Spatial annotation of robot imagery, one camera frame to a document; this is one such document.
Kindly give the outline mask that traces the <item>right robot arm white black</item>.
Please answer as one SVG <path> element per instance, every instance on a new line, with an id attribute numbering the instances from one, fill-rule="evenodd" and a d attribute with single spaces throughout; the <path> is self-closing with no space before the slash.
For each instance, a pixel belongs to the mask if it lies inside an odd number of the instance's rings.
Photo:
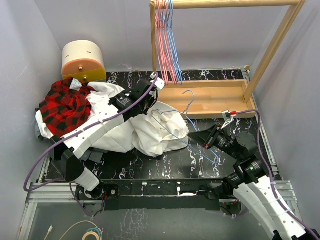
<path id="1" fill-rule="evenodd" d="M 228 134 L 220 124 L 191 132 L 188 137 L 204 149 L 216 147 L 236 160 L 234 173 L 223 178 L 215 189 L 219 197 L 236 198 L 257 219 L 272 240 L 318 240 L 315 229 L 308 228 L 293 213 L 276 189 L 276 183 L 258 153 L 255 137 L 249 132 Z"/>

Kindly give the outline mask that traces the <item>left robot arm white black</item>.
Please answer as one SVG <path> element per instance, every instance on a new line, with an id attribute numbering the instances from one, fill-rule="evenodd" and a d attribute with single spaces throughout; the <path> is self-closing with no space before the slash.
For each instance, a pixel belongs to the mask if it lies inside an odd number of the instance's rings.
<path id="1" fill-rule="evenodd" d="M 95 96 L 104 98 L 100 107 L 93 104 L 94 114 L 80 127 L 63 137 L 53 136 L 49 155 L 65 181 L 78 184 L 91 199 L 97 200 L 103 195 L 104 185 L 81 163 L 81 158 L 110 131 L 145 116 L 157 102 L 165 82 L 161 78 L 142 79 L 130 91 L 106 82 L 91 82 L 89 86 Z"/>

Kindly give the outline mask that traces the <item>white shirt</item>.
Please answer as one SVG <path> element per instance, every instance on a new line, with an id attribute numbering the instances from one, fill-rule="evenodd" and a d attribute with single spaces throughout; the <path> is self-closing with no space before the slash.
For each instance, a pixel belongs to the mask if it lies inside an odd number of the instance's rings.
<path id="1" fill-rule="evenodd" d="M 94 90 L 87 96 L 91 104 L 88 121 L 80 128 L 108 118 L 113 113 L 109 100 L 124 89 L 106 82 L 90 82 Z M 127 153 L 137 149 L 149 157 L 157 157 L 164 152 L 180 150 L 187 146 L 189 128 L 175 108 L 158 101 L 147 115 L 140 114 L 123 124 L 105 132 L 101 125 L 94 126 L 80 135 L 65 141 L 68 147 L 82 156 L 89 145 L 84 146 L 86 137 L 93 140 L 91 147 L 104 151 Z"/>

